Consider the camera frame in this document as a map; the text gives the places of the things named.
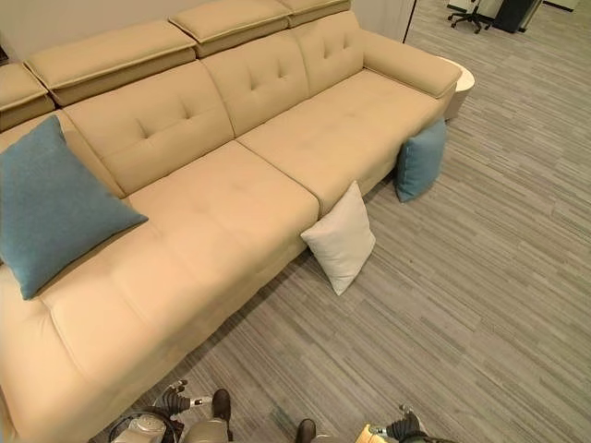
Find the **office chair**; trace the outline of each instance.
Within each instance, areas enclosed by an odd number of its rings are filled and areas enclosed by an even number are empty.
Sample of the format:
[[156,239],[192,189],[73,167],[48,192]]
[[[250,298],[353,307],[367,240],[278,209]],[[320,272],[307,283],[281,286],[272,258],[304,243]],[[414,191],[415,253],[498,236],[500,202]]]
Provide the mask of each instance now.
[[[481,0],[470,0],[470,1],[472,3],[477,2],[476,6],[474,6],[474,9],[472,10],[472,12],[455,12],[455,13],[451,14],[449,17],[447,17],[447,19],[452,20],[454,17],[458,17],[458,19],[456,19],[452,23],[452,28],[455,28],[455,26],[460,21],[471,21],[472,23],[474,23],[476,25],[476,30],[474,31],[474,33],[478,34],[480,32],[480,30],[482,30],[482,25],[480,23],[480,16],[478,15],[478,7],[480,6]],[[490,28],[490,23],[487,23],[484,29],[487,30],[488,28]]]

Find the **white pillow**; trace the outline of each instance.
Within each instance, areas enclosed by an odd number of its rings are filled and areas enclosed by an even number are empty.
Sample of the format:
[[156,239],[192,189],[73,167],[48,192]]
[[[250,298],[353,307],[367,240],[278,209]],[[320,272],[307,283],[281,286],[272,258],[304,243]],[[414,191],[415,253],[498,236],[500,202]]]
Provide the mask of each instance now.
[[357,182],[310,229],[301,234],[337,295],[355,279],[376,244]]

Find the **sectional sofa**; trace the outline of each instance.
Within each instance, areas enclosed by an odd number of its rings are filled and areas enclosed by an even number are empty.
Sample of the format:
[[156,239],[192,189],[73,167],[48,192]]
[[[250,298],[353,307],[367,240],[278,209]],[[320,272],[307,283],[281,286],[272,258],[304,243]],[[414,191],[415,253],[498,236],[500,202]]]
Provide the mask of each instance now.
[[150,220],[24,301],[0,265],[7,441],[80,443],[205,341],[442,116],[457,67],[342,0],[222,0],[0,70],[0,151],[49,115]]

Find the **backrest cushion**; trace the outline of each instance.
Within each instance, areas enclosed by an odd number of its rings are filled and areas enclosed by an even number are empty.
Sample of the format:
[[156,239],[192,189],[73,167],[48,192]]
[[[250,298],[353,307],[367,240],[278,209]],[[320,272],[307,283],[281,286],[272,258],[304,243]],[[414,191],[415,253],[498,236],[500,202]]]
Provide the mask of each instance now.
[[233,138],[220,95],[200,61],[65,111],[127,195]]
[[123,192],[123,189],[119,187],[111,173],[107,171],[84,137],[77,131],[74,124],[72,124],[71,120],[62,110],[53,111],[52,113],[33,118],[32,120],[21,123],[20,125],[12,127],[0,134],[0,153],[4,152],[10,145],[29,134],[32,129],[46,120],[50,115],[55,115],[59,120],[62,133],[66,138],[66,144],[74,155],[76,155],[78,160],[80,160],[82,164],[84,164],[84,166],[86,166],[86,168],[109,189],[109,191],[119,198],[124,197],[125,193]]
[[290,30],[204,58],[238,137],[308,98],[302,54]]
[[321,18],[292,32],[302,49],[311,95],[363,68],[363,36],[353,12]]

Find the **throw pillow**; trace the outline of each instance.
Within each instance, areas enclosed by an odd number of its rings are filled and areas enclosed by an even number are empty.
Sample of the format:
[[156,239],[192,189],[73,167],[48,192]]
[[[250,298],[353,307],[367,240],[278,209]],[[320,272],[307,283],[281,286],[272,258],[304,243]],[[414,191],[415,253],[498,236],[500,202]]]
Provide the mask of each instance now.
[[394,184],[400,201],[417,198],[433,185],[440,174],[445,138],[446,126],[441,118],[403,144]]
[[54,115],[0,154],[0,257],[24,299],[103,240],[146,220],[84,167]]
[[301,234],[341,295],[355,279],[376,244],[357,182],[314,226]]

